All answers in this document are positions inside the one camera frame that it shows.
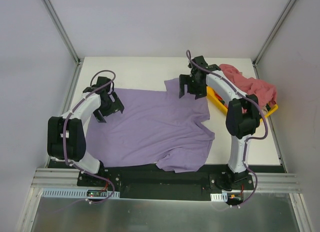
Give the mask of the purple t shirt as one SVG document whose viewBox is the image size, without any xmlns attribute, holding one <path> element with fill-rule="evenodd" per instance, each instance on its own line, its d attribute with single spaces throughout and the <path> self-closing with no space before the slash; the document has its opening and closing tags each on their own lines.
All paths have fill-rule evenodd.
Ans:
<svg viewBox="0 0 320 232">
<path fill-rule="evenodd" d="M 210 153 L 215 134 L 206 98 L 179 97 L 178 79 L 166 80 L 165 91 L 117 88 L 123 112 L 104 123 L 89 121 L 88 152 L 106 167 L 155 164 L 164 171 L 195 172 Z"/>
</svg>

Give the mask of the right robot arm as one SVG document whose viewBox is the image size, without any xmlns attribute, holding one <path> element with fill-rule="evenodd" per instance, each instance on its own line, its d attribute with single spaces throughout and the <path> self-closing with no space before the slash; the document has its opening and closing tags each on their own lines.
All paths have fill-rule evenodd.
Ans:
<svg viewBox="0 0 320 232">
<path fill-rule="evenodd" d="M 240 173 L 248 170 L 247 152 L 250 140 L 260 126 L 261 112 L 259 101 L 255 94 L 247 94 L 236 87 L 216 64 L 207 64 L 200 55 L 192 58 L 186 51 L 189 60 L 189 74 L 179 75 L 179 97 L 185 93 L 201 99 L 207 96 L 207 87 L 218 93 L 227 104 L 225 125 L 231 135 L 231 150 L 228 168 L 231 173 L 225 176 L 225 184 L 230 189 L 237 189 L 243 183 Z"/>
</svg>

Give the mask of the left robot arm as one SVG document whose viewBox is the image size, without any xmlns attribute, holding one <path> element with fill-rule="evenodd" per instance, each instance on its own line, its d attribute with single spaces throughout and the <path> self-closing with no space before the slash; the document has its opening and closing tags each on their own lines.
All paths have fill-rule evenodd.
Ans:
<svg viewBox="0 0 320 232">
<path fill-rule="evenodd" d="M 48 120 L 47 153 L 69 166 L 89 173 L 88 180 L 99 187 L 105 183 L 103 163 L 87 149 L 84 124 L 94 116 L 105 123 L 105 117 L 124 112 L 124 105 L 114 90 L 112 79 L 99 76 L 95 84 L 85 88 L 80 101 L 69 111 Z"/>
</svg>

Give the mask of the yellow plastic tray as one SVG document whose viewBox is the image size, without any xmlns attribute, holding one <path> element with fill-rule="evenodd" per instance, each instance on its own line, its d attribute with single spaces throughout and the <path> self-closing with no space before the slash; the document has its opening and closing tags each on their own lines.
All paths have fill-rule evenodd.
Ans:
<svg viewBox="0 0 320 232">
<path fill-rule="evenodd" d="M 228 106 L 224 102 L 224 100 L 209 86 L 206 87 L 207 92 L 207 99 L 211 101 L 225 116 L 228 112 Z M 275 111 L 278 110 L 278 105 L 275 104 L 274 106 L 270 107 L 267 113 L 264 115 L 265 118 L 268 118 L 272 115 Z"/>
</svg>

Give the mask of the pink t shirt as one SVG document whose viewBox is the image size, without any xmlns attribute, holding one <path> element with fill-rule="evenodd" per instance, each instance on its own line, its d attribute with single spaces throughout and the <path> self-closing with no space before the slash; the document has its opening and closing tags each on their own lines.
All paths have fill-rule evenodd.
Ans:
<svg viewBox="0 0 320 232">
<path fill-rule="evenodd" d="M 236 67 L 230 64 L 220 64 L 223 74 L 241 91 L 248 95 L 256 95 L 258 104 L 262 108 L 269 104 L 273 107 L 277 104 L 277 88 L 264 80 L 253 77 L 246 78 Z"/>
</svg>

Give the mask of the green t shirt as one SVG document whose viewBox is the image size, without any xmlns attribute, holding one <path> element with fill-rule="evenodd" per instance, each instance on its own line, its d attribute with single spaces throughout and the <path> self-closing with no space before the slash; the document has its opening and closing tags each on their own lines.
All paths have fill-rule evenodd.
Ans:
<svg viewBox="0 0 320 232">
<path fill-rule="evenodd" d="M 266 115 L 266 114 L 271 110 L 271 107 L 270 107 L 270 105 L 267 103 L 266 105 L 264 105 L 264 106 L 261 107 L 261 110 L 262 110 L 263 114 Z"/>
</svg>

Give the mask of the left aluminium frame post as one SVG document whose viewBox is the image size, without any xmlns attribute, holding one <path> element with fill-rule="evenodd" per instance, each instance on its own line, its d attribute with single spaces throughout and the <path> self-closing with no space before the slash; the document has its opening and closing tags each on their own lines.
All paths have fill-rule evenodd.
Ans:
<svg viewBox="0 0 320 232">
<path fill-rule="evenodd" d="M 53 25 L 55 26 L 60 38 L 62 39 L 64 45 L 66 46 L 70 56 L 74 60 L 74 62 L 79 65 L 81 63 L 81 58 L 79 57 L 78 53 L 75 50 L 75 47 L 73 46 L 70 37 L 68 36 L 67 31 L 65 30 L 62 21 L 59 18 L 58 13 L 56 12 L 56 9 L 54 8 L 53 3 L 51 0 L 41 0 L 43 5 L 45 6 L 48 15 L 50 16 Z"/>
</svg>

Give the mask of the aluminium frame post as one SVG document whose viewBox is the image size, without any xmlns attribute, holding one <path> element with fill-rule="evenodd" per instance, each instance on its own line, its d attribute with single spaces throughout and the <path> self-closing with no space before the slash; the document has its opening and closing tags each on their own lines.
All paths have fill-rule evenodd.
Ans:
<svg viewBox="0 0 320 232">
<path fill-rule="evenodd" d="M 50 16 L 53 25 L 55 26 L 60 38 L 62 39 L 64 45 L 66 46 L 70 56 L 74 60 L 74 62 L 79 65 L 81 63 L 81 58 L 79 57 L 78 53 L 75 50 L 75 47 L 73 46 L 70 37 L 68 36 L 67 31 L 65 30 L 62 21 L 59 18 L 58 13 L 56 12 L 56 9 L 54 8 L 53 3 L 51 0 L 41 0 L 43 5 L 45 6 L 48 15 Z"/>
<path fill-rule="evenodd" d="M 278 32 L 280 31 L 280 29 L 284 25 L 285 21 L 289 17 L 290 13 L 292 12 L 293 8 L 298 3 L 298 1 L 299 0 L 288 0 L 287 3 L 285 4 L 283 10 L 279 14 L 279 17 L 277 18 L 277 20 L 275 22 L 275 24 L 273 25 L 268 36 L 266 37 L 266 40 L 264 41 L 260 50 L 258 51 L 258 54 L 256 55 L 256 57 L 252 61 L 252 65 L 254 68 L 256 68 L 258 66 L 259 62 L 261 61 L 261 59 L 263 58 L 263 56 L 267 52 L 267 49 L 269 48 L 269 46 L 271 45 L 271 43 L 273 42 L 273 40 L 277 36 Z"/>
</svg>

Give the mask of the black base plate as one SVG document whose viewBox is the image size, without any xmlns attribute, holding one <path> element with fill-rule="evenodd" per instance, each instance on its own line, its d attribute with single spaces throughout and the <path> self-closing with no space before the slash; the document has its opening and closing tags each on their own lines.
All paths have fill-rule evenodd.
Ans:
<svg viewBox="0 0 320 232">
<path fill-rule="evenodd" d="M 108 192 L 118 192 L 122 199 L 209 201 L 221 193 L 230 178 L 226 165 L 204 165 L 196 172 L 164 171 L 155 164 L 106 167 L 102 176 L 113 184 Z"/>
</svg>

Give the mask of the right aluminium frame post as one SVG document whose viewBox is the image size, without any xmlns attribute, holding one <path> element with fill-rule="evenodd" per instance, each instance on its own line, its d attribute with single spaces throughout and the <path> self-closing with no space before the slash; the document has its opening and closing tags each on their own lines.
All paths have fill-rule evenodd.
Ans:
<svg viewBox="0 0 320 232">
<path fill-rule="evenodd" d="M 256 68 L 258 66 L 259 62 L 261 61 L 261 59 L 263 58 L 263 56 L 267 52 L 267 49 L 269 48 L 269 46 L 271 45 L 271 43 L 273 42 L 273 40 L 277 36 L 278 32 L 280 31 L 280 29 L 284 25 L 285 21 L 289 17 L 290 13 L 292 12 L 293 8 L 298 3 L 298 1 L 299 0 L 288 0 L 287 3 L 285 4 L 283 10 L 279 14 L 279 17 L 277 18 L 277 20 L 275 22 L 275 24 L 273 25 L 268 36 L 266 37 L 266 40 L 264 41 L 260 50 L 258 51 L 258 54 L 256 55 L 256 57 L 252 61 L 252 65 L 254 68 Z"/>
</svg>

